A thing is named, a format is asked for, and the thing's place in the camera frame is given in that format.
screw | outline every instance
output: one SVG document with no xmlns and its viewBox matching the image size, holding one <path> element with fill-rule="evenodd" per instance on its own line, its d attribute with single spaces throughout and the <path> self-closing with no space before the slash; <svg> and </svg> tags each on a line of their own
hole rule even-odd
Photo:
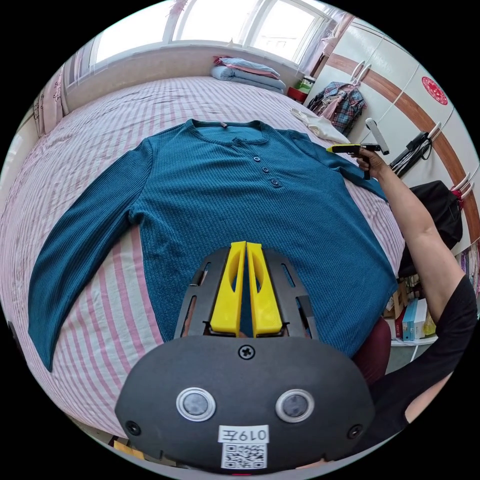
<svg viewBox="0 0 480 480">
<path fill-rule="evenodd" d="M 129 420 L 125 424 L 125 426 L 128 432 L 134 437 L 138 437 L 138 435 L 142 433 L 142 431 L 140 430 L 140 427 L 134 421 Z"/>
<path fill-rule="evenodd" d="M 349 431 L 348 431 L 348 438 L 353 440 L 356 439 L 363 431 L 363 426 L 362 425 L 354 425 Z"/>
<path fill-rule="evenodd" d="M 243 345 L 238 349 L 241 359 L 250 360 L 255 356 L 255 349 L 250 345 Z"/>
</svg>

bed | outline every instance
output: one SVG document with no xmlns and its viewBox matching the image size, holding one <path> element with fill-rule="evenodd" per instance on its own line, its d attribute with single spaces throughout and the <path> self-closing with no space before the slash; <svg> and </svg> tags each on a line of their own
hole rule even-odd
<svg viewBox="0 0 480 480">
<path fill-rule="evenodd" d="M 145 283 L 140 235 L 132 229 L 84 289 L 60 332 L 49 373 L 28 335 L 28 286 L 52 227 L 84 189 L 142 139 L 184 123 L 261 120 L 307 133 L 291 114 L 308 110 L 279 93 L 210 77 L 153 81 L 111 93 L 67 115 L 36 144 L 0 220 L 0 295 L 28 366 L 53 402 L 94 428 L 123 437 L 114 407 L 133 365 L 163 340 Z M 404 240 L 390 208 L 345 180 L 395 274 Z"/>
</svg>

teal ribbed sweater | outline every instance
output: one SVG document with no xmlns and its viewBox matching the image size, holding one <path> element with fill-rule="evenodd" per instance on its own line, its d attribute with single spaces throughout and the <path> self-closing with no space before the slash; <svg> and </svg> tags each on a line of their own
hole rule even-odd
<svg viewBox="0 0 480 480">
<path fill-rule="evenodd" d="M 309 292 L 319 335 L 352 356 L 397 284 L 342 176 L 384 197 L 352 163 L 259 122 L 186 123 L 146 138 L 60 218 L 36 260 L 28 332 L 51 371 L 60 328 L 103 260 L 139 225 L 145 279 L 164 341 L 205 256 L 231 242 L 274 248 Z M 244 288 L 248 302 L 248 288 Z M 242 309 L 242 329 L 250 309 Z"/>
</svg>

sweater collar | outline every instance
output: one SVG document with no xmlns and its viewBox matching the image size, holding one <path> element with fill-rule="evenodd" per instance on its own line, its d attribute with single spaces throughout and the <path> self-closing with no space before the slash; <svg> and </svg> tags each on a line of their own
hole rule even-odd
<svg viewBox="0 0 480 480">
<path fill-rule="evenodd" d="M 204 135 L 200 130 L 201 127 L 222 127 L 223 125 L 228 125 L 232 127 L 254 128 L 261 132 L 261 137 L 253 140 L 243 139 L 243 138 L 233 138 L 232 140 L 222 141 L 216 138 L 210 138 L 208 137 L 208 135 Z M 223 125 L 221 121 L 199 121 L 191 118 L 190 120 L 187 120 L 185 122 L 184 127 L 188 132 L 190 132 L 192 135 L 194 135 L 198 139 L 203 140 L 204 142 L 210 142 L 212 144 L 218 144 L 218 145 L 233 146 L 233 145 L 238 145 L 242 143 L 258 145 L 258 144 L 264 144 L 269 140 L 269 133 L 270 133 L 271 127 L 261 122 L 260 120 L 253 120 L 246 123 L 229 121 L 228 123 L 223 123 Z"/>
</svg>

black shirt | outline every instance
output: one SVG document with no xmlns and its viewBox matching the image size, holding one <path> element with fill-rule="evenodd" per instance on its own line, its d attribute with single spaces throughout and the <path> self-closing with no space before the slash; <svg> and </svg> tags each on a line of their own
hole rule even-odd
<svg viewBox="0 0 480 480">
<path fill-rule="evenodd" d="M 407 407 L 454 371 L 472 337 L 477 315 L 474 289 L 464 276 L 438 320 L 437 340 L 417 359 L 370 386 L 376 415 L 348 456 L 378 445 L 408 425 Z"/>
</svg>

